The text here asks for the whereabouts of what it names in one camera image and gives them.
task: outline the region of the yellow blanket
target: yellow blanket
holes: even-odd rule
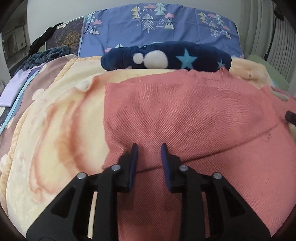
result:
[[[270,77],[258,64],[245,63],[233,59],[235,68],[230,72],[255,86],[257,83],[258,88],[270,83]],[[105,83],[168,71],[173,70],[105,72],[100,57],[68,62],[55,82],[20,119],[8,154],[7,211],[23,235],[77,173],[101,172],[109,151],[103,127]],[[5,180],[1,186],[6,187]]]

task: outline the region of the dark blue fabric pile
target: dark blue fabric pile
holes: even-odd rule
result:
[[[44,52],[36,53],[30,56],[26,61],[23,62],[23,64],[17,69],[15,74],[20,70],[28,70],[35,66],[39,66],[42,63],[48,63],[51,60],[54,60],[56,58],[65,56],[69,54],[69,48],[68,46],[62,46],[57,48],[52,48],[49,50],[46,50]]]
[[[231,67],[231,56],[216,47],[186,41],[154,43],[147,46],[113,48],[101,58],[105,70],[195,69],[216,72]]]

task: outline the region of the green cushion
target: green cushion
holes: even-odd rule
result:
[[[276,82],[280,89],[287,90],[289,88],[289,83],[286,81],[286,79],[269,63],[267,63],[264,59],[258,57],[257,55],[251,54],[248,57],[248,60],[251,60],[253,62],[263,64],[269,73],[269,76],[272,78],[274,82]]]

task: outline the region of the star print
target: star print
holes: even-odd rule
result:
[[[181,69],[184,69],[186,67],[189,69],[193,69],[192,63],[197,59],[197,57],[195,56],[190,56],[187,49],[185,49],[183,56],[176,56],[176,58],[182,63]]]
[[[222,62],[222,60],[221,60],[221,62],[217,62],[217,64],[218,64],[218,69],[221,69],[222,67],[225,66],[225,64]]]

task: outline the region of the metal pin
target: metal pin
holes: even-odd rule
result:
[[[182,171],[182,172],[186,172],[186,171],[188,171],[188,166],[181,165],[181,166],[179,167],[179,169],[180,169],[180,171]]]
[[[215,172],[214,175],[213,175],[213,177],[215,179],[221,179],[222,178],[222,175],[221,175],[221,173]]]
[[[118,165],[118,164],[115,164],[115,165],[113,165],[113,166],[111,167],[111,169],[112,169],[113,171],[118,171],[118,170],[120,170],[120,168],[121,168],[121,166]]]
[[[84,172],[81,172],[81,173],[79,173],[78,175],[77,175],[77,178],[78,179],[84,179],[86,177],[86,173],[84,173]]]

